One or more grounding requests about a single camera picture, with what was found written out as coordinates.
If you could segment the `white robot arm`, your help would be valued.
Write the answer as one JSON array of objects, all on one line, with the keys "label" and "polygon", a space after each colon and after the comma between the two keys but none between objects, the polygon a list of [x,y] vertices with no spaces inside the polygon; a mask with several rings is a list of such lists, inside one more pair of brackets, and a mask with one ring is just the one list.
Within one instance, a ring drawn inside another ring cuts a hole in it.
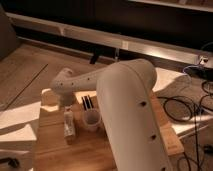
[{"label": "white robot arm", "polygon": [[76,91],[97,92],[98,106],[118,171],[173,171],[150,93],[157,73],[144,59],[115,62],[73,76],[65,68],[51,82],[64,104]]}]

